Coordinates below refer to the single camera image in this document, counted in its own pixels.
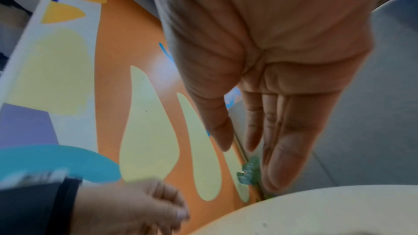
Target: fingernail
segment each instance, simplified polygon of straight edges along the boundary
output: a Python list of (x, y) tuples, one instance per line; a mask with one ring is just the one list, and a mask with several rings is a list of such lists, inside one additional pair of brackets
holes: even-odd
[(185, 220), (188, 216), (187, 210), (185, 209), (179, 209), (177, 211), (177, 220), (182, 221)]

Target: gray floor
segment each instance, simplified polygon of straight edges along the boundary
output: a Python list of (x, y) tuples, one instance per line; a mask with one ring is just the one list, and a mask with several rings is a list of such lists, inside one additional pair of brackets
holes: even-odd
[[(289, 192), (335, 185), (418, 185), (418, 0), (372, 15), (376, 48), (344, 92)], [(230, 110), (239, 140), (242, 102)]]

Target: hand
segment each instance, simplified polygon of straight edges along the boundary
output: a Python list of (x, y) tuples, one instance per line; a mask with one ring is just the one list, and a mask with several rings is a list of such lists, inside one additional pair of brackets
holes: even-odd
[(233, 141), (223, 96), (238, 84), (248, 110), (245, 148), (263, 136), (263, 183), (270, 191), (288, 186), (372, 50), (375, 0), (155, 1), (185, 87), (219, 147)]
[(158, 180), (109, 184), (78, 190), (71, 234), (171, 235), (189, 219), (180, 192)]

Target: colorful mural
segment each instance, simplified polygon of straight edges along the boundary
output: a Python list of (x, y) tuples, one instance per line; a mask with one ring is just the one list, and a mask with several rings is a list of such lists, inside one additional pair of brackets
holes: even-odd
[[(190, 205), (181, 234), (254, 203), (236, 179), (237, 146), (223, 154), (205, 131), (166, 47), (159, 20), (132, 0), (41, 0), (13, 78), (0, 79), (0, 178), (61, 168), (97, 183), (163, 178)], [(225, 96), (228, 108), (239, 100), (237, 88)]]

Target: black sleeve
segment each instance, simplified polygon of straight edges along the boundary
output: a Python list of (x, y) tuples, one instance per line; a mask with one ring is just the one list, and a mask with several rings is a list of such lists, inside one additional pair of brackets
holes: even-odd
[(65, 235), (69, 233), (80, 180), (0, 190), (1, 235)]

